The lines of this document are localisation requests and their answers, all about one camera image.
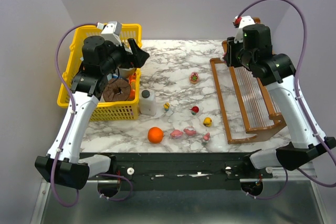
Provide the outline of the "pink bear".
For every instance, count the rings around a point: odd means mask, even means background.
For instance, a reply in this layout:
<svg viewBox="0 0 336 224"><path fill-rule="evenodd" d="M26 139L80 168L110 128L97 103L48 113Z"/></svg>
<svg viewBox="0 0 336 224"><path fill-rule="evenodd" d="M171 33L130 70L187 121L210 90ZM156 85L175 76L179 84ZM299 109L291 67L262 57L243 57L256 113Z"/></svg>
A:
<svg viewBox="0 0 336 224"><path fill-rule="evenodd" d="M197 72L192 72L189 76L189 81L191 84L197 84L199 82L199 76Z"/></svg>

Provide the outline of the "white bottle black cap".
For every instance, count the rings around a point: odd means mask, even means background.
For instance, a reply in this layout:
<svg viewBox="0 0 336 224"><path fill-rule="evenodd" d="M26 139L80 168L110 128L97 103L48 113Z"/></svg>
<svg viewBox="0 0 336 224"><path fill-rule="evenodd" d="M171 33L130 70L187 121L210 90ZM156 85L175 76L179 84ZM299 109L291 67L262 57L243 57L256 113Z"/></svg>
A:
<svg viewBox="0 0 336 224"><path fill-rule="evenodd" d="M156 115L156 99L153 90L144 89L140 92L139 109L141 114Z"/></svg>

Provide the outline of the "yellow plastic basket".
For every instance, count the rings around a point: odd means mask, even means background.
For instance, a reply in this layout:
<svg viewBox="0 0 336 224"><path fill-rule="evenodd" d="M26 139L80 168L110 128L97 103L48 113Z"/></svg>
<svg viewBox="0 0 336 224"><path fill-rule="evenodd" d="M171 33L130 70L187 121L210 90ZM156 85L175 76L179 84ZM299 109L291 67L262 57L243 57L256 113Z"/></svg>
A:
<svg viewBox="0 0 336 224"><path fill-rule="evenodd" d="M72 30L75 32L70 45L70 55L66 71L61 75L61 87L57 104L61 108L67 108L70 104L70 96L75 91L84 92L87 96L102 97L107 85L107 76L115 71L104 69L107 50L105 39L98 35L99 29L95 23L78 25ZM128 39L133 38L141 47L141 26L139 24L123 24L121 29L121 42L126 51L131 52ZM140 88L141 67L136 68L136 92Z"/></svg>

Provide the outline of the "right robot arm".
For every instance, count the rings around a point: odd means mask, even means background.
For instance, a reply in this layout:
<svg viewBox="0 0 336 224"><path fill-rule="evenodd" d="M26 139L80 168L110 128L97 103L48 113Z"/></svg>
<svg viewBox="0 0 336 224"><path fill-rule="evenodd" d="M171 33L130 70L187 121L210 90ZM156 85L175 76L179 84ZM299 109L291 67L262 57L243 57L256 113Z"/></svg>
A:
<svg viewBox="0 0 336 224"><path fill-rule="evenodd" d="M282 166L295 170L335 148L335 138L327 137L315 121L299 86L296 69L286 54L272 51L270 28L263 24L240 24L235 37L227 39L224 55L229 67L244 67L260 80L282 114L291 141L289 144L249 156L255 169Z"/></svg>

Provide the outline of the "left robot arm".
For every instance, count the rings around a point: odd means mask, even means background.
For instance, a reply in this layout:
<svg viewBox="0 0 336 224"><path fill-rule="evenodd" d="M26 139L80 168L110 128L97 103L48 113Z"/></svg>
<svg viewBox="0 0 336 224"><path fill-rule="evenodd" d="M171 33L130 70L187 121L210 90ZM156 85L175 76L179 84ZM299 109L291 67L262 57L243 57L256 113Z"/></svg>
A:
<svg viewBox="0 0 336 224"><path fill-rule="evenodd" d="M128 46L90 36L83 42L83 61L69 88L70 102L59 133L46 156L35 167L52 186L82 189L90 177L110 169L111 158L94 155L80 159L80 146L93 111L108 84L107 76L118 68L141 68L149 57L133 38Z"/></svg>

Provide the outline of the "brown tiered wooden shelf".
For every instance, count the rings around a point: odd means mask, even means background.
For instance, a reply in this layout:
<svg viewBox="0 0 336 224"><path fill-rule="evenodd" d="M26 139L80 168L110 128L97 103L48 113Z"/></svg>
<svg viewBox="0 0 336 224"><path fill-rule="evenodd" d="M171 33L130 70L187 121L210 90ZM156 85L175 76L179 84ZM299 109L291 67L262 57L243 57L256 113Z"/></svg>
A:
<svg viewBox="0 0 336 224"><path fill-rule="evenodd" d="M212 58L209 62L228 144L264 142L271 139L286 126L277 104L260 80L254 78L244 67L229 67L228 70L242 116L244 132L247 134L246 137L233 137L216 70L217 65L224 65L225 63L221 58Z"/></svg>

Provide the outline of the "grey tape roll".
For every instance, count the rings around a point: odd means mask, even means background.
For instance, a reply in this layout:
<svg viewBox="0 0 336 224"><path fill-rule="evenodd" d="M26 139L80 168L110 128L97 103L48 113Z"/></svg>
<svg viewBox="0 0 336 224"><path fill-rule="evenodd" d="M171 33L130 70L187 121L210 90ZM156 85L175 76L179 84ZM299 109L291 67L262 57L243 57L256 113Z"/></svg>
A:
<svg viewBox="0 0 336 224"><path fill-rule="evenodd" d="M118 68L120 77L128 78L136 72L136 68Z"/></svg>

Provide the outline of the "orange bottle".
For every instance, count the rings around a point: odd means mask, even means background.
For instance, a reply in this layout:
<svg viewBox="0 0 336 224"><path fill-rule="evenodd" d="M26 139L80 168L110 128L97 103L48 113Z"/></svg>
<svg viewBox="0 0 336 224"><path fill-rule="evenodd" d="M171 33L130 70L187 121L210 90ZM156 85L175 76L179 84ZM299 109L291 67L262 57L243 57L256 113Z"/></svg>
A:
<svg viewBox="0 0 336 224"><path fill-rule="evenodd" d="M136 94L136 73L133 75L129 76L129 85L130 85L130 95L128 98L128 101L132 101L135 98Z"/></svg>

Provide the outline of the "brown tape roll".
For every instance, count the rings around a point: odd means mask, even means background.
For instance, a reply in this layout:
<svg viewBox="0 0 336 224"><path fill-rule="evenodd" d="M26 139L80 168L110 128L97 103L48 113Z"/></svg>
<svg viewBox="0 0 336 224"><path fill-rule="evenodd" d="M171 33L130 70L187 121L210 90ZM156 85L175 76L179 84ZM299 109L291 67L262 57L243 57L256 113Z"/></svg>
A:
<svg viewBox="0 0 336 224"><path fill-rule="evenodd" d="M104 102L126 101L131 93L131 86L124 79L112 78L103 91L102 99Z"/></svg>

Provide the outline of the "small minion toy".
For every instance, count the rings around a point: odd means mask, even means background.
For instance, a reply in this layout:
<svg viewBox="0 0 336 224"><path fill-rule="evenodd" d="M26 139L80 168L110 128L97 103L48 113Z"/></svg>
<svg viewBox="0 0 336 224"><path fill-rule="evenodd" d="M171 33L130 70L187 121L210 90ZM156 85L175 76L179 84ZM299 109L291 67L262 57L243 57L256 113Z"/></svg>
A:
<svg viewBox="0 0 336 224"><path fill-rule="evenodd" d="M170 104L166 102L165 104L163 104L163 108L165 111L168 111L170 109Z"/></svg>

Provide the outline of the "red hat figure toy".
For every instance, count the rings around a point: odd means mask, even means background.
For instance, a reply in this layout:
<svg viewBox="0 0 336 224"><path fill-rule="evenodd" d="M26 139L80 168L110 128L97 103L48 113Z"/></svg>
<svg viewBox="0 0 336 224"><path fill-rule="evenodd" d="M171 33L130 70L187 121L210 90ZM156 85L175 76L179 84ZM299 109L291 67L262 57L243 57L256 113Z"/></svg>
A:
<svg viewBox="0 0 336 224"><path fill-rule="evenodd" d="M193 106L190 111L193 115L196 115L199 112L199 107Z"/></svg>

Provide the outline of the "yellow duck toy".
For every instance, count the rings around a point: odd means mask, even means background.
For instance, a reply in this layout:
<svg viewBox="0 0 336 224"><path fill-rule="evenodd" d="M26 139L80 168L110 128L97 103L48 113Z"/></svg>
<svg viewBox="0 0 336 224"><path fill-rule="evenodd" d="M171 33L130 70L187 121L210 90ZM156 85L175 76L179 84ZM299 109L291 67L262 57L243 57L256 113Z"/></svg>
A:
<svg viewBox="0 0 336 224"><path fill-rule="evenodd" d="M210 127L210 126L212 126L212 119L211 119L210 117L206 117L206 118L204 119L204 121L203 121L203 125L204 125L205 127Z"/></svg>

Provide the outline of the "orange fruit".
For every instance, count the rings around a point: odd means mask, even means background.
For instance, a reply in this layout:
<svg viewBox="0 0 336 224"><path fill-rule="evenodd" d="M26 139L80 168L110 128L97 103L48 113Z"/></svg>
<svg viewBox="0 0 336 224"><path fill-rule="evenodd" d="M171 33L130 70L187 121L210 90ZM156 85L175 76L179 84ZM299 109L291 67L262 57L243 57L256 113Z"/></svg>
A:
<svg viewBox="0 0 336 224"><path fill-rule="evenodd" d="M148 140L150 143L161 143L164 138L164 132L159 127L152 127L148 131Z"/></svg>

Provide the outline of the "pink bunny figure toy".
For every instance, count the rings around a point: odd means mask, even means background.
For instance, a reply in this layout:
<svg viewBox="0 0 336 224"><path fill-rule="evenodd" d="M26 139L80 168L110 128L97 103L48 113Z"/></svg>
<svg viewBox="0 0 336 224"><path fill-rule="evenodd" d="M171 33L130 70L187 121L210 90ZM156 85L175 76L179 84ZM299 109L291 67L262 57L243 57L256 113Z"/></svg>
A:
<svg viewBox="0 0 336 224"><path fill-rule="evenodd" d="M207 132L207 133L203 136L202 144L203 144L203 145L207 145L208 142L210 141L210 139L211 139L211 134L210 134L210 132Z"/></svg>

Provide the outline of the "pink white toy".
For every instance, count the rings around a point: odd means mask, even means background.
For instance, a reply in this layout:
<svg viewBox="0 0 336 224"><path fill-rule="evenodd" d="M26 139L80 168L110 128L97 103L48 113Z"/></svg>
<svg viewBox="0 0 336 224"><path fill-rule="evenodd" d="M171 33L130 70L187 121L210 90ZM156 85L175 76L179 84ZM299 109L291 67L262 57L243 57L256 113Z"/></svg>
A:
<svg viewBox="0 0 336 224"><path fill-rule="evenodd" d="M186 127L183 132L187 135L187 136L194 136L197 134L196 129L194 129L193 127L189 126Z"/></svg>

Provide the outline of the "pink round toy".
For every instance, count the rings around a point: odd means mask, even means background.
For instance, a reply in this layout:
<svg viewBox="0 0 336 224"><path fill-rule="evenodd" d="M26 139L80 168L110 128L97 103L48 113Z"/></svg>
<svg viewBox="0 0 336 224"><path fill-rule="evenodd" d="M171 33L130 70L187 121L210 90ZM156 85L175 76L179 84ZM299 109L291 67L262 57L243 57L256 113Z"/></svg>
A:
<svg viewBox="0 0 336 224"><path fill-rule="evenodd" d="M178 139L178 138L181 138L183 136L184 132L180 131L180 130L173 130L171 133L170 133L170 137L172 139Z"/></svg>

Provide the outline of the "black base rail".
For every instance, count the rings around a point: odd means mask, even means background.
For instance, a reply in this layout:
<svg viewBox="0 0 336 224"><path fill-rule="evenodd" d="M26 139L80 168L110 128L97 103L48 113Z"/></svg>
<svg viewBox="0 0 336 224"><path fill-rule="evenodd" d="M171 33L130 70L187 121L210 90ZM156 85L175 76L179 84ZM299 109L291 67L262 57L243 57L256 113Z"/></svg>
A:
<svg viewBox="0 0 336 224"><path fill-rule="evenodd" d="M265 169L247 163L247 153L106 153L111 158L109 174L93 177L98 187L132 191L240 190L241 180L272 178Z"/></svg>

